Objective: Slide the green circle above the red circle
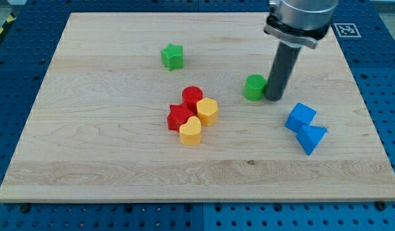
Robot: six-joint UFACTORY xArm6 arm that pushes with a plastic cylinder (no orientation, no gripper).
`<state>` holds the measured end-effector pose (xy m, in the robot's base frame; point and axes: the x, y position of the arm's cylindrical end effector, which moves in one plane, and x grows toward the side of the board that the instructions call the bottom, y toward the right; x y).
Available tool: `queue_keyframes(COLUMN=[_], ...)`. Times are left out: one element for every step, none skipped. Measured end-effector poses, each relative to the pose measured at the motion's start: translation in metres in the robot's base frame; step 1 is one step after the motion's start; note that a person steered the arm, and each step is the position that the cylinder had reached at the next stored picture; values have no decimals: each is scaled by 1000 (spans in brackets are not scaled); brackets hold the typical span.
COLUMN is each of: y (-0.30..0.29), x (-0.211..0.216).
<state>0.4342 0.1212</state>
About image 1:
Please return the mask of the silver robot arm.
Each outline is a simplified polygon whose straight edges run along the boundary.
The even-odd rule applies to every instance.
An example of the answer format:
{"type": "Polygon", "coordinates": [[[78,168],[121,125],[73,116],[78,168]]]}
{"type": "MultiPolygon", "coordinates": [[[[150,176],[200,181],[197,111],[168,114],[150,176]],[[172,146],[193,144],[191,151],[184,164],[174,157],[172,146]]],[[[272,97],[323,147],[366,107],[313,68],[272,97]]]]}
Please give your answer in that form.
{"type": "Polygon", "coordinates": [[[316,48],[332,23],[338,0],[270,0],[264,32],[290,47],[316,48]]]}

